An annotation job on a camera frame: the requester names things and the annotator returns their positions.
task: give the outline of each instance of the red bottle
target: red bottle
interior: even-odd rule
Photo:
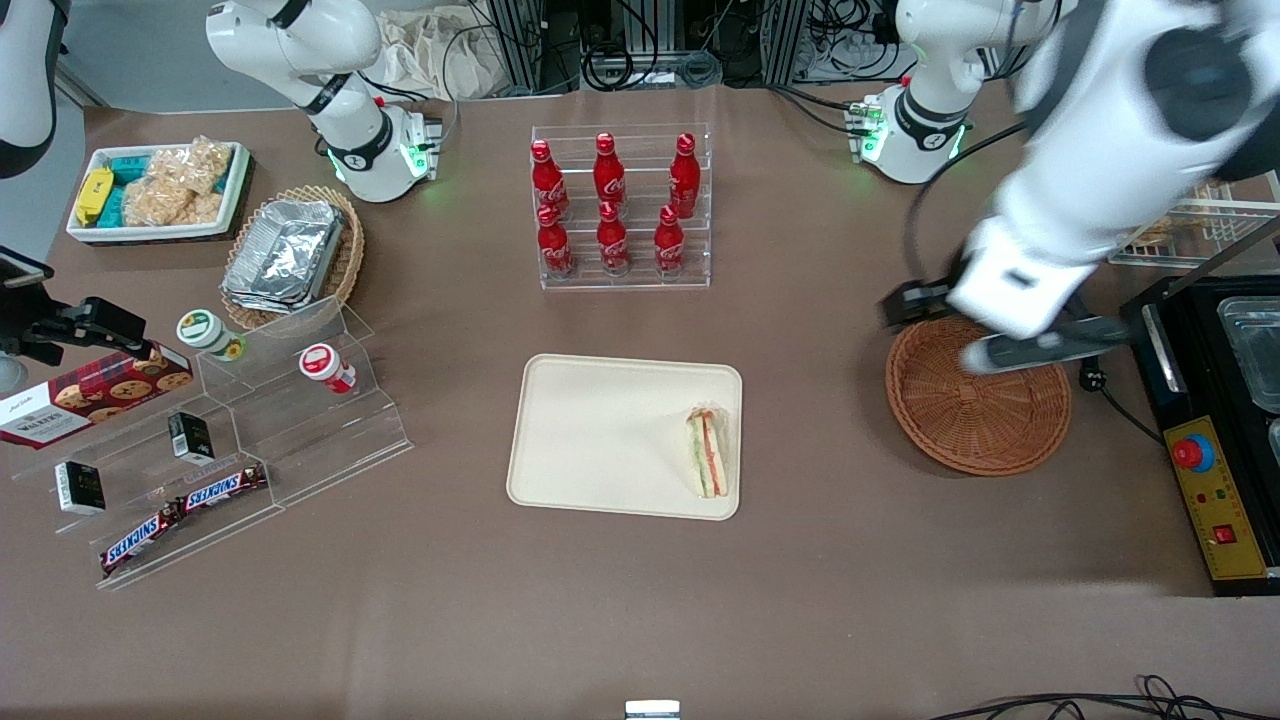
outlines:
[[[622,160],[613,151],[613,136],[602,132],[595,136],[595,195],[600,202],[613,202],[618,206],[618,217],[627,217],[627,181]]]
[[[604,263],[604,272],[616,278],[627,274],[631,269],[627,228],[618,222],[616,204],[600,202],[600,227],[595,228],[595,240],[600,243],[600,261]]]
[[[671,205],[662,206],[658,229],[653,232],[653,245],[662,279],[675,278],[685,269],[685,231],[680,229],[677,211]]]
[[[681,133],[676,138],[676,160],[671,163],[671,204],[680,218],[694,217],[701,174],[703,169],[694,158],[694,136]]]
[[[552,147],[545,140],[535,140],[529,149],[534,156],[534,192],[539,205],[550,205],[568,217],[568,193],[564,191],[564,173],[552,160]]]
[[[559,224],[559,213],[550,205],[538,209],[538,249],[543,252],[548,275],[562,281],[573,274],[568,233]]]

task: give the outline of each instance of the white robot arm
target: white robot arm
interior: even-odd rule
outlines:
[[[394,200],[428,177],[422,115],[379,106],[358,77],[381,49],[360,0],[221,3],[209,10],[205,32],[224,65],[311,117],[338,177],[361,200]]]
[[[0,178],[54,141],[54,65],[70,0],[0,0]]]
[[[861,104],[859,159],[890,179],[927,182],[959,150],[963,126],[988,68],[980,47],[1034,44],[1076,0],[899,0],[895,24],[916,51],[910,85]]]
[[[947,302],[1012,338],[1043,333],[1130,228],[1224,164],[1280,164],[1260,136],[1277,97],[1275,3],[1082,0],[1027,67],[1025,159],[969,236]]]

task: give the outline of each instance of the clear acrylic stand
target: clear acrylic stand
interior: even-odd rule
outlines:
[[[631,270],[614,278],[600,263],[595,228],[599,225],[599,201],[591,168],[595,165],[595,136],[613,133],[618,159],[626,168],[627,246]],[[658,211],[671,199],[671,161],[676,158],[676,138],[690,132],[698,138],[694,154],[701,167],[698,205],[694,217],[680,220],[685,231],[685,269],[673,279],[663,281],[654,259],[653,233]],[[564,173],[570,214],[561,219],[568,233],[570,250],[577,272],[568,279],[556,279],[547,273],[541,254],[538,255],[543,290],[668,290],[708,287],[712,282],[712,128],[708,123],[664,123],[639,126],[550,126],[535,127],[534,140],[550,143],[552,158]],[[534,237],[538,234],[538,196],[534,204]],[[534,242],[534,251],[538,243]]]
[[[47,496],[41,502],[54,532],[84,539],[96,569],[99,553],[165,501],[257,462],[266,468],[265,488],[183,519],[99,583],[118,589],[413,447],[362,345],[372,334],[342,302],[316,302],[246,333],[244,356],[236,363],[197,355],[198,386],[40,451],[4,445],[9,471],[17,483]],[[298,372],[298,355],[316,342],[328,342],[355,368],[355,389],[337,395]],[[212,464],[196,466],[174,457],[168,420],[177,411],[209,424]],[[104,512],[83,516],[59,509],[54,466],[65,460],[99,470]]]

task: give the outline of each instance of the jar lid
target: jar lid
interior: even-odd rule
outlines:
[[[338,373],[338,351],[317,342],[298,356],[298,369],[312,380],[326,380]]]
[[[223,322],[209,310],[192,310],[178,320],[178,340],[192,347],[207,347],[223,334]]]

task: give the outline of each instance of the table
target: table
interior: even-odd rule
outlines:
[[[1002,90],[974,117],[975,138],[1006,127]],[[530,126],[680,118],[714,123],[710,290],[543,293]],[[259,161],[251,204],[334,184],[297,111],[86,123],[90,150],[238,140]],[[997,145],[936,188],[920,231],[933,266],[1018,154]],[[1280,602],[1206,597],[1162,452],[1101,397],[1078,391],[1061,450],[1019,478],[959,477],[899,429],[876,304],[906,278],[913,192],[764,91],[467,104],[439,181],[358,205],[369,255],[352,305],[379,333],[370,351],[416,450],[118,593],[95,591],[86,548],[3,483],[5,716],[598,719],[675,697],[691,719],[906,719],[1129,692],[1138,673],[1280,710]],[[183,311],[219,306],[225,252],[61,237],[51,292],[101,293],[168,341]],[[1112,310],[1149,279],[1107,268],[1088,296]],[[737,368],[737,515],[511,503],[521,369],[539,352]],[[1103,365],[1149,420],[1132,360]]]

